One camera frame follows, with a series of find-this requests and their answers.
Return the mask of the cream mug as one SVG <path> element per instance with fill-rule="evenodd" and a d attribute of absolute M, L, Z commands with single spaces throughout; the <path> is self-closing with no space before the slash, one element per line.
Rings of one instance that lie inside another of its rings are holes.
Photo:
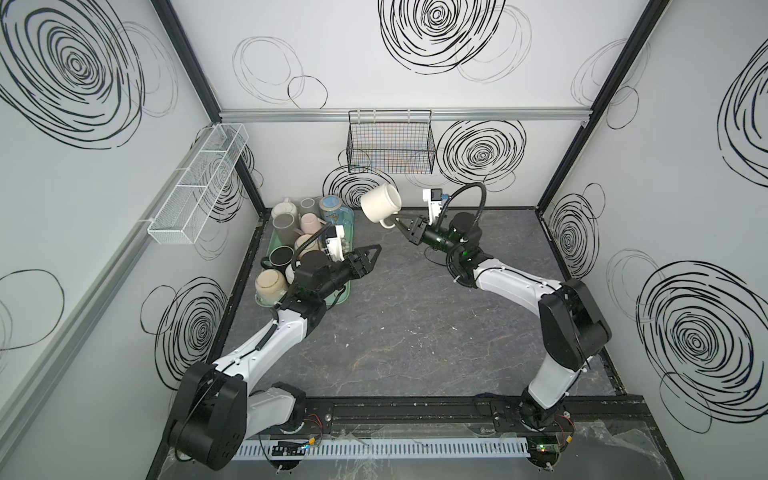
<path fill-rule="evenodd" d="M 401 210 L 402 201 L 398 190 L 386 183 L 365 193 L 360 199 L 360 207 L 369 221 L 379 223 L 385 229 L 393 229 L 395 225 L 388 224 L 387 218 Z"/>

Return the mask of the beige mug white handle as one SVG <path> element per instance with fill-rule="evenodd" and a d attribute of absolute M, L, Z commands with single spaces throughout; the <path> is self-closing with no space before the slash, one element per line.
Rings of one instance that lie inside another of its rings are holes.
<path fill-rule="evenodd" d="M 263 270 L 255 280 L 256 299 L 262 305 L 271 306 L 279 301 L 288 290 L 283 273 L 276 269 Z"/>

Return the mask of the white mug red inside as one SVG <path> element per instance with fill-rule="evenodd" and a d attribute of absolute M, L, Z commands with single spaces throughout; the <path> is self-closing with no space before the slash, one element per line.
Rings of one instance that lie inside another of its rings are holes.
<path fill-rule="evenodd" d="M 291 285 L 295 279 L 295 271 L 291 264 L 286 267 L 285 278 L 289 285 Z"/>

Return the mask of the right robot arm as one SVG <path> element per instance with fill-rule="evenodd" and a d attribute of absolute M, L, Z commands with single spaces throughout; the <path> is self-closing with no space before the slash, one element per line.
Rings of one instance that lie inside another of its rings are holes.
<path fill-rule="evenodd" d="M 486 253 L 476 216 L 468 212 L 457 214 L 448 229 L 417 215 L 396 214 L 390 220 L 409 242 L 444 253 L 456 283 L 499 295 L 538 318 L 545 356 L 521 394 L 518 415 L 533 431 L 553 423 L 582 370 L 612 338 L 589 288 L 578 279 L 560 282 L 522 271 Z"/>

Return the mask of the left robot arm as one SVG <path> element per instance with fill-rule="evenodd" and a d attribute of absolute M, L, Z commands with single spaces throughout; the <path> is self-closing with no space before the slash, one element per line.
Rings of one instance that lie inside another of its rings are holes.
<path fill-rule="evenodd" d="M 240 347 L 212 363 L 197 362 L 184 373 L 162 440 L 212 470 L 234 457 L 244 440 L 278 427 L 302 429 L 306 394 L 277 382 L 258 382 L 292 347 L 302 342 L 329 311 L 326 299 L 347 283 L 371 273 L 382 248 L 356 248 L 332 261 L 313 251 L 294 269 L 294 280 L 271 307 L 270 321 Z"/>

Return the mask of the beige and salmon mug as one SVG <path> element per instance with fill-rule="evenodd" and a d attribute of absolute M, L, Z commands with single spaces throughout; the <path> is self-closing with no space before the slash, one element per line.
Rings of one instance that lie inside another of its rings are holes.
<path fill-rule="evenodd" d="M 311 240 L 311 234 L 301 235 L 294 243 L 294 252 L 298 253 L 298 259 L 301 259 L 305 254 L 312 251 L 320 251 L 320 241 L 318 239 Z"/>

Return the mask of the black speckled mug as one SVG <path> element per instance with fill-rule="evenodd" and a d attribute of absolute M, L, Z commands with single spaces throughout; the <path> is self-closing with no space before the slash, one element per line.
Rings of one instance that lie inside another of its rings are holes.
<path fill-rule="evenodd" d="M 285 272 L 290 266 L 294 256 L 294 249 L 291 246 L 280 245 L 260 260 L 263 269 L 274 269 Z"/>

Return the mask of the tall grey mug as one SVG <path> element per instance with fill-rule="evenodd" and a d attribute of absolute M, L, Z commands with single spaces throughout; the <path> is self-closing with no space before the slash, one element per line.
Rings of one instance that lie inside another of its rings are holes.
<path fill-rule="evenodd" d="M 293 246 L 303 234 L 297 225 L 296 217 L 289 213 L 275 216 L 272 219 L 272 225 L 281 245 Z"/>

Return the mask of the pink mug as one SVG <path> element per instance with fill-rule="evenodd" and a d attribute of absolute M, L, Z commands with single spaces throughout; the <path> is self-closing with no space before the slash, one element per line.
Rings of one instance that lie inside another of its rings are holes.
<path fill-rule="evenodd" d="M 300 230 L 303 235 L 315 235 L 325 226 L 326 222 L 314 213 L 305 213 L 300 218 Z"/>

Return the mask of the blue butterfly mug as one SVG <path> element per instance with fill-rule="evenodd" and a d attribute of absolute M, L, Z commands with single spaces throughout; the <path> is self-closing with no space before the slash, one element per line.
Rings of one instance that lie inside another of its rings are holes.
<path fill-rule="evenodd" d="M 335 195 L 326 195 L 319 201 L 323 219 L 334 225 L 353 225 L 354 212 Z"/>

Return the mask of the small grey mug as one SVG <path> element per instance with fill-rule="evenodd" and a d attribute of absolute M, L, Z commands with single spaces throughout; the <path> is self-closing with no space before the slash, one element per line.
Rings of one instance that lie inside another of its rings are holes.
<path fill-rule="evenodd" d="M 319 204 L 316 198 L 306 197 L 299 201 L 298 204 L 299 217 L 303 217 L 306 214 L 313 214 L 317 217 L 321 216 Z"/>

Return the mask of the white ribbed mug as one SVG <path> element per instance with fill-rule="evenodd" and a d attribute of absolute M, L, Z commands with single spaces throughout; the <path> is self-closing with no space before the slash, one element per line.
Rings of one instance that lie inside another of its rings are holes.
<path fill-rule="evenodd" d="M 293 229 L 298 225 L 298 207 L 288 197 L 279 202 L 271 211 L 272 225 L 275 229 Z"/>

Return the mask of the green floral tray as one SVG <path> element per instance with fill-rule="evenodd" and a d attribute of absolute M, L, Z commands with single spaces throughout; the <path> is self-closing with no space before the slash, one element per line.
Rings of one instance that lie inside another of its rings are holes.
<path fill-rule="evenodd" d="M 272 237 L 257 276 L 265 282 L 256 286 L 258 305 L 273 306 L 292 284 L 323 294 L 328 307 L 349 297 L 351 281 L 339 271 L 352 253 L 354 214 L 340 206 L 312 218 L 317 225 L 309 232 L 303 230 L 300 218 L 288 213 L 272 219 Z"/>

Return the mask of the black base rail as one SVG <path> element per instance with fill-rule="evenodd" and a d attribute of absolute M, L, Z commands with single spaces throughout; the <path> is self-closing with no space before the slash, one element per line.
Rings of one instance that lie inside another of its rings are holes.
<path fill-rule="evenodd" d="M 548 409 L 526 397 L 491 393 L 443 397 L 308 397 L 301 406 L 301 418 L 319 422 L 326 429 L 341 423 L 492 422 L 513 430 L 530 422 L 549 425 L 565 414 L 574 421 L 634 419 L 651 415 L 644 398 L 638 395 L 566 396 Z"/>

